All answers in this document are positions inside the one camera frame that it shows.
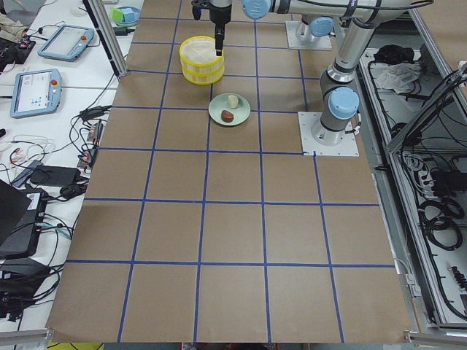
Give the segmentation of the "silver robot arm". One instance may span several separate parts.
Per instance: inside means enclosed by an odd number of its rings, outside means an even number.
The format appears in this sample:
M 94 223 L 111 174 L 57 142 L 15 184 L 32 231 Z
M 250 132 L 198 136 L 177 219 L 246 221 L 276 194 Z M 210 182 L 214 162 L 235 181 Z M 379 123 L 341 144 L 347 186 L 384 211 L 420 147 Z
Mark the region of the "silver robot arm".
M 410 9 L 432 1 L 243 1 L 244 14 L 258 20 L 269 13 L 349 18 L 350 26 L 333 63 L 320 78 L 324 110 L 312 127 L 312 137 L 325 146 L 341 143 L 345 129 L 357 114 L 360 100 L 349 87 L 355 69 L 376 27 Z
M 215 49 L 217 55 L 220 55 L 225 38 L 225 26 L 231 21 L 232 1 L 192 1 L 191 5 L 195 20 L 201 18 L 203 9 L 209 11 L 209 18 L 215 25 Z M 242 1 L 242 10 L 247 17 L 257 20 L 265 17 L 272 5 L 273 1 Z M 311 20 L 311 17 L 303 15 L 296 35 L 300 40 L 305 41 L 312 37 L 326 36 L 332 28 L 333 20 L 329 17 L 317 17 Z

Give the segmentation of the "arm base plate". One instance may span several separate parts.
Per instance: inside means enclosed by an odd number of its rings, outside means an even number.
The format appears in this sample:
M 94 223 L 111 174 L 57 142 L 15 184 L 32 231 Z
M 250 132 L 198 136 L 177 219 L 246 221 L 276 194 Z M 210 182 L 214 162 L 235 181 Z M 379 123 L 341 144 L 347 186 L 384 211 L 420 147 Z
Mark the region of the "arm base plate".
M 352 123 L 349 121 L 342 131 L 329 131 L 322 126 L 321 115 L 321 112 L 298 113 L 302 154 L 318 157 L 358 157 Z
M 333 21 L 330 17 L 315 18 L 310 24 L 303 21 L 286 21 L 287 45 L 294 50 L 331 50 L 330 33 Z

